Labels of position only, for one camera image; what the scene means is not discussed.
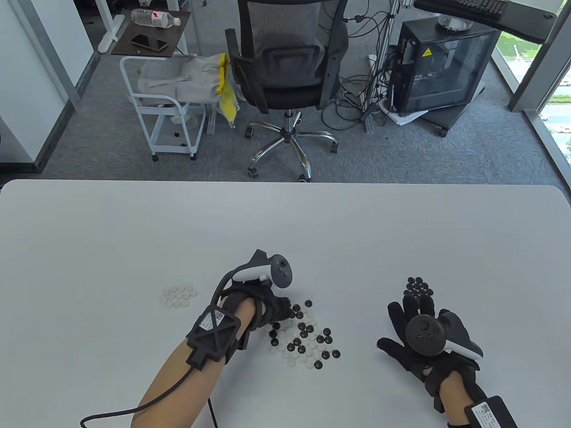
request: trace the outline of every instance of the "white wall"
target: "white wall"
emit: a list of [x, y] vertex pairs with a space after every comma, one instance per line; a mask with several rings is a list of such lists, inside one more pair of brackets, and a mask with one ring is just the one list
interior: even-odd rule
[[0, 116], [35, 160], [65, 103], [6, 1], [0, 1], [0, 40]]
[[93, 48], [73, 0], [32, 0], [38, 16], [73, 84], [77, 84]]

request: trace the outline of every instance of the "computer case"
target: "computer case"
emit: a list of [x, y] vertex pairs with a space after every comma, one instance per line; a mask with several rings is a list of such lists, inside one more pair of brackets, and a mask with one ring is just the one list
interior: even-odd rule
[[457, 33], [438, 18], [403, 22], [394, 60], [387, 58], [392, 109], [402, 115], [469, 103], [499, 37], [499, 30], [477, 22]]

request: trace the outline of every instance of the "white desk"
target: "white desk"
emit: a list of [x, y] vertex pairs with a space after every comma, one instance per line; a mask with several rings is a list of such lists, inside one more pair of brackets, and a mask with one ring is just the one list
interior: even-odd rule
[[[0, 236], [2, 427], [136, 405], [256, 248], [289, 260], [284, 294], [314, 301], [342, 356], [289, 368], [254, 333], [212, 395], [221, 428], [443, 428], [422, 385], [375, 349], [395, 337], [386, 305], [410, 275], [461, 316], [486, 354], [480, 385], [520, 427], [568, 424], [571, 215], [552, 187], [12, 181]], [[188, 308], [160, 303], [188, 283]], [[207, 412], [195, 426], [212, 426]]]

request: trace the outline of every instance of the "desk leg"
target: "desk leg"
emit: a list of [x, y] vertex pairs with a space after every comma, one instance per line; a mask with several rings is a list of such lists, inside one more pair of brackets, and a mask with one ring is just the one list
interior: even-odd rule
[[111, 16], [111, 12], [109, 11], [109, 6], [107, 5], [106, 0], [95, 0], [97, 4], [97, 8], [99, 9], [99, 13], [101, 14], [101, 18], [103, 19], [103, 24], [105, 25], [105, 29], [107, 32], [101, 39], [97, 50], [100, 54], [104, 54], [109, 50], [109, 47], [113, 43], [113, 41], [117, 41], [117, 32], [123, 25], [123, 21], [125, 21], [125, 15], [116, 15], [115, 18]]
[[[167, 7], [169, 10], [179, 11], [180, 7], [178, 5], [178, 0], [167, 0]], [[194, 23], [194, 11], [191, 12], [193, 23]], [[185, 31], [183, 31], [182, 36], [176, 47], [182, 52], [184, 55], [188, 55], [188, 46], [186, 45], [186, 35]]]

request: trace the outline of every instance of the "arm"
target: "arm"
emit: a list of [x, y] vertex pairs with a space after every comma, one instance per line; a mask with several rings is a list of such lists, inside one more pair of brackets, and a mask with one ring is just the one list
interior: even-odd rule
[[468, 425], [464, 408], [474, 404], [474, 400], [466, 392], [460, 373], [452, 372], [448, 378], [443, 380], [440, 385], [440, 399], [450, 425]]
[[[248, 298], [240, 304], [236, 316], [242, 325], [236, 335], [237, 338], [242, 336], [255, 312], [253, 299]], [[184, 376], [190, 368], [186, 364], [186, 359], [191, 352], [192, 349], [186, 345], [186, 341], [183, 341], [172, 352], [141, 399], [139, 406], [158, 397]], [[224, 359], [219, 362], [208, 361], [204, 370], [194, 370], [188, 379], [168, 397], [147, 410], [136, 413], [133, 416], [131, 428], [190, 427], [214, 390], [224, 363]]]

